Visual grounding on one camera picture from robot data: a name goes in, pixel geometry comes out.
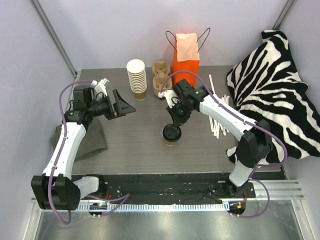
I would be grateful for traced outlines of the black plastic cup lid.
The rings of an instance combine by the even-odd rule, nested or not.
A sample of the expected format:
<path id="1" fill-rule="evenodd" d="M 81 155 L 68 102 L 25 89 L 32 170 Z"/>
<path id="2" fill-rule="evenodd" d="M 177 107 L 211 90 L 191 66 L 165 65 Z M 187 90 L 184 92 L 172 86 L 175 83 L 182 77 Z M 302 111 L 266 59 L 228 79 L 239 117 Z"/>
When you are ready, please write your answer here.
<path id="1" fill-rule="evenodd" d="M 163 129 L 162 129 L 162 137 L 169 142 L 176 142 L 178 141 L 181 136 L 182 136 L 182 131 L 181 128 L 175 127 L 173 124 L 167 124 Z"/>

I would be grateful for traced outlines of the brown paper coffee cup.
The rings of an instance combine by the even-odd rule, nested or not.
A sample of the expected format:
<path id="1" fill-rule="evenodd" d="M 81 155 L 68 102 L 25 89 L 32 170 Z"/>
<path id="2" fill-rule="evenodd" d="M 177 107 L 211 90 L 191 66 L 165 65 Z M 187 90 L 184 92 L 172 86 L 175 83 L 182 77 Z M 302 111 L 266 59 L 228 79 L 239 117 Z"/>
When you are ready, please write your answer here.
<path id="1" fill-rule="evenodd" d="M 179 136 L 177 136 L 177 137 L 164 136 L 163 139 L 164 139 L 164 142 L 166 145 L 174 146 L 176 144 L 176 142 L 180 139 L 180 137 Z"/>

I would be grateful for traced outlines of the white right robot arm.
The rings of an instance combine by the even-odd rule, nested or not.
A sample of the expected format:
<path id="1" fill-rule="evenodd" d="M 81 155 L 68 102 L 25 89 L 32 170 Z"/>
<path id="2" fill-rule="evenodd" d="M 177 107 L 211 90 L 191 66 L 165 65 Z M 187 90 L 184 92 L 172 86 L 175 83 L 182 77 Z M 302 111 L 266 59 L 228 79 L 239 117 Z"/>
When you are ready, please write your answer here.
<path id="1" fill-rule="evenodd" d="M 158 97 L 167 102 L 167 112 L 172 123 L 162 129 L 162 137 L 170 146 L 182 136 L 181 126 L 191 117 L 192 111 L 207 115 L 229 130 L 238 140 L 237 162 L 225 183 L 225 192 L 236 198 L 243 193 L 250 175 L 258 163 L 273 149 L 272 139 L 267 133 L 267 121 L 244 116 L 226 105 L 205 86 L 194 88 L 185 79 L 178 82 L 172 90 L 161 91 Z"/>

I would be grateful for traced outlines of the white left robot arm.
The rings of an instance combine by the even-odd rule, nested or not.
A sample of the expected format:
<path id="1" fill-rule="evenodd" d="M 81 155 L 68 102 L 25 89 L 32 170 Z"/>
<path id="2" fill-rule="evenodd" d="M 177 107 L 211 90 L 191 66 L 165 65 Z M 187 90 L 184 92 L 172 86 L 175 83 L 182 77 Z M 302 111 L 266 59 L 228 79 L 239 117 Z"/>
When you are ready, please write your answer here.
<path id="1" fill-rule="evenodd" d="M 100 200 L 107 192 L 100 175 L 89 174 L 72 181 L 72 169 L 80 144 L 95 117 L 105 116 L 108 120 L 134 113 L 117 89 L 115 102 L 107 93 L 109 80 L 80 81 L 73 88 L 73 99 L 69 108 L 62 112 L 61 132 L 53 155 L 41 175 L 31 180 L 31 188 L 39 207 L 43 210 L 74 211 L 80 200 L 88 195 Z"/>

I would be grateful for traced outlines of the olive green cloth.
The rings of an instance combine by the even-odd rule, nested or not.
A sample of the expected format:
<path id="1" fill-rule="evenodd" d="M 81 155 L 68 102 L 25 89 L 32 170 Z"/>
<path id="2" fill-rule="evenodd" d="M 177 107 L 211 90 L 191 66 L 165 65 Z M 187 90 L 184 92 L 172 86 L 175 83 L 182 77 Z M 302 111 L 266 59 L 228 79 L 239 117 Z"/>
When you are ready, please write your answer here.
<path id="1" fill-rule="evenodd" d="M 102 124 L 98 118 L 94 118 L 79 145 L 75 156 L 75 161 L 77 162 L 90 158 L 106 150 L 107 141 Z"/>

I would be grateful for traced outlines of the pile of wrapped straws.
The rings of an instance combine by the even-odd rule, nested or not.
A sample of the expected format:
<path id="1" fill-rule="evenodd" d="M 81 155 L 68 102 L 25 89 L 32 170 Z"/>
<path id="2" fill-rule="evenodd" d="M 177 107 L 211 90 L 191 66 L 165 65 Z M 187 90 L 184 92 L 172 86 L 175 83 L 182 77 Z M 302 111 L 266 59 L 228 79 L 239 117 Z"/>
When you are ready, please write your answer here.
<path id="1" fill-rule="evenodd" d="M 209 77 L 209 82 L 210 82 L 210 86 L 211 86 L 212 92 L 215 94 L 216 92 L 215 92 L 215 88 L 214 88 L 214 84 L 213 84 L 212 75 L 209 74 L 208 77 Z M 230 96 L 224 94 L 223 97 L 221 98 L 221 100 L 225 104 L 229 105 Z M 223 136 L 226 136 L 226 134 L 229 133 L 228 129 L 226 129 L 222 124 L 217 122 L 212 117 L 209 117 L 209 123 L 210 123 L 211 132 L 212 132 L 213 136 L 216 137 L 217 139 L 219 139 L 220 132 L 222 132 Z"/>

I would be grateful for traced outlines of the cardboard cup carrier stack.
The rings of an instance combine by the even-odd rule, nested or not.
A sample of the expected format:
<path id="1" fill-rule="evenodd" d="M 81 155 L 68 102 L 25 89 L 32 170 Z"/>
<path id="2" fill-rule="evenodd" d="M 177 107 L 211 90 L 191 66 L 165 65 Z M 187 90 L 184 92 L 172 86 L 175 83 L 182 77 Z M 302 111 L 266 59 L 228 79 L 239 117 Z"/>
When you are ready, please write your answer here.
<path id="1" fill-rule="evenodd" d="M 152 79 L 153 93 L 156 97 L 158 97 L 158 94 L 162 89 L 163 83 L 171 74 L 170 63 L 167 61 L 154 62 L 152 65 L 152 73 L 153 73 L 153 79 Z"/>

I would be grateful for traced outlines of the stack of paper cups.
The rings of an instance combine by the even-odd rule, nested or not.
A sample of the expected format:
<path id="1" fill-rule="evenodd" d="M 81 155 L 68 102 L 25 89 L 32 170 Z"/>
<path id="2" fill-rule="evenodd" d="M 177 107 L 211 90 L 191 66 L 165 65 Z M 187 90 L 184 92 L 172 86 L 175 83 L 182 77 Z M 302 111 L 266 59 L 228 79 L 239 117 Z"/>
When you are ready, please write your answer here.
<path id="1" fill-rule="evenodd" d="M 140 59 L 132 59 L 126 64 L 130 89 L 137 100 L 144 100 L 147 95 L 147 77 L 145 63 Z"/>

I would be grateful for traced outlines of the orange paper bag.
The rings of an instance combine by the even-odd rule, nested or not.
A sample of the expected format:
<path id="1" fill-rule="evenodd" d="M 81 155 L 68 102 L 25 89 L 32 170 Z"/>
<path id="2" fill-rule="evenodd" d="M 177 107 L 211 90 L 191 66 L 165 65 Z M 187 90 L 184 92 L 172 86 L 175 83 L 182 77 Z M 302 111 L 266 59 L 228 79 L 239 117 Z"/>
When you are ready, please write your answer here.
<path id="1" fill-rule="evenodd" d="M 176 33 L 173 34 L 167 30 L 165 36 L 173 47 L 173 60 L 171 70 L 173 84 L 176 85 L 183 79 L 194 87 L 196 85 L 196 77 L 190 73 L 198 73 L 200 65 L 200 49 L 207 40 L 211 28 L 208 27 L 200 36 L 196 33 Z"/>

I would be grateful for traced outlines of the zebra print blanket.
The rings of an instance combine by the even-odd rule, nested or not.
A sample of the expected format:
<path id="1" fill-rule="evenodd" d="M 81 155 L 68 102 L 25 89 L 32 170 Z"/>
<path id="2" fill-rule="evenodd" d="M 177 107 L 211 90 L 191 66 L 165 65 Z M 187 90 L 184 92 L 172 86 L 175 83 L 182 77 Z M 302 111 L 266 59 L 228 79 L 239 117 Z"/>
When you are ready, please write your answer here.
<path id="1" fill-rule="evenodd" d="M 261 32 L 262 43 L 229 70 L 226 85 L 235 109 L 265 120 L 294 159 L 320 155 L 320 114 L 307 95 L 290 50 L 279 30 Z"/>

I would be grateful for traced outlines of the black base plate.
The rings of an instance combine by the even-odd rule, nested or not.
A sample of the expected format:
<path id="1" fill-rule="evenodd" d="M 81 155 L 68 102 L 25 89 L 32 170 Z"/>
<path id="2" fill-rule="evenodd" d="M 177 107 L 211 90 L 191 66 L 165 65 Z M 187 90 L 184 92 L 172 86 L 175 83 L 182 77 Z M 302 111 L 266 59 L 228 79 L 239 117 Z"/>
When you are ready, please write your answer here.
<path id="1" fill-rule="evenodd" d="M 130 205 L 219 204 L 228 199 L 256 197 L 251 182 L 230 194 L 226 185 L 228 176 L 216 172 L 101 175 L 105 193 L 111 199 L 129 194 L 125 203 Z"/>

